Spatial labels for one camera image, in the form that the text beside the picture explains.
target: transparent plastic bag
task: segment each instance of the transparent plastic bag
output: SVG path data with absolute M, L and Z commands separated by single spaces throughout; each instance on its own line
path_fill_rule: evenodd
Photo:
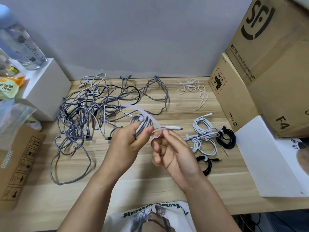
M 36 109 L 14 103 L 14 99 L 0 102 L 0 150 L 10 151 L 17 131 Z

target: person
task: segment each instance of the person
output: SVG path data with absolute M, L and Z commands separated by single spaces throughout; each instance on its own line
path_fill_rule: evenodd
M 171 130 L 163 130 L 159 138 L 152 140 L 152 161 L 167 170 L 184 192 L 187 203 L 152 203 L 105 218 L 113 187 L 134 163 L 137 153 L 149 141 L 154 130 L 154 127 L 147 127 L 135 139 L 139 125 L 140 122 L 135 122 L 114 131 L 101 166 L 89 180 L 58 232 L 241 231 L 203 174 L 189 145 Z

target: forearm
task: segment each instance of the forearm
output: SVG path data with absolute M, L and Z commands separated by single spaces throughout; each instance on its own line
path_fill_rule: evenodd
M 200 184 L 185 194 L 198 232 L 241 231 L 205 176 L 201 177 Z
M 69 211 L 58 231 L 101 231 L 117 182 L 100 167 Z

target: white box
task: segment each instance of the white box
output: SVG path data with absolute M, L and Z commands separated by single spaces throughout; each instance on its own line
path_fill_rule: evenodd
M 36 108 L 33 117 L 37 120 L 53 121 L 71 88 L 69 79 L 53 58 L 48 58 L 43 68 L 33 71 L 26 70 L 15 60 L 12 62 L 26 77 L 15 96 L 16 102 Z
M 237 132 L 236 143 L 262 197 L 309 196 L 309 175 L 299 165 L 297 138 L 274 136 L 261 116 Z

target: wall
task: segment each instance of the wall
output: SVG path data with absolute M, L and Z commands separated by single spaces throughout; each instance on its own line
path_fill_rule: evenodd
M 252 0 L 0 0 L 70 79 L 209 76 Z

